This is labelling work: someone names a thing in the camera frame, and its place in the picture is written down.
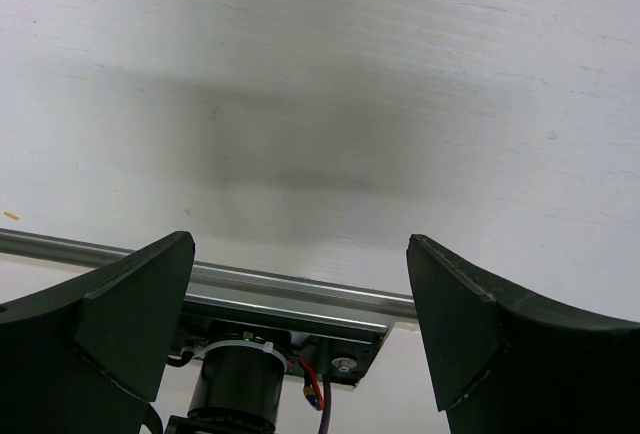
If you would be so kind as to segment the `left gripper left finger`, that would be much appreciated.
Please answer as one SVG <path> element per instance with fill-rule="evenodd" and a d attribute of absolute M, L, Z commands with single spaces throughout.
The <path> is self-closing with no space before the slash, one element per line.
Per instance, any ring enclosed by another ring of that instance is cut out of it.
<path fill-rule="evenodd" d="M 1 307 L 4 433 L 152 433 L 195 256 L 174 232 Z"/>

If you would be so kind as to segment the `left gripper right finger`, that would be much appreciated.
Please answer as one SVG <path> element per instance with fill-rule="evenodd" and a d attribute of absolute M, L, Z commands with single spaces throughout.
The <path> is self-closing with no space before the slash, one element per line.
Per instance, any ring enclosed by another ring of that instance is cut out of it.
<path fill-rule="evenodd" d="M 635 433 L 639 326 L 537 294 L 413 235 L 408 273 L 454 433 Z"/>

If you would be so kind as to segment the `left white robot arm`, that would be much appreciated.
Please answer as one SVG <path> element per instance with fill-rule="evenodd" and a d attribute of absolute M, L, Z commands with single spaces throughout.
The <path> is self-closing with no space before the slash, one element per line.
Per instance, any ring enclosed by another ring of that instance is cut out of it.
<path fill-rule="evenodd" d="M 1 307 L 5 433 L 272 433 L 284 379 L 327 432 L 392 325 L 419 326 L 454 433 L 635 433 L 639 326 L 552 300 L 413 235 L 412 294 L 3 230 L 3 253 L 82 268 Z"/>

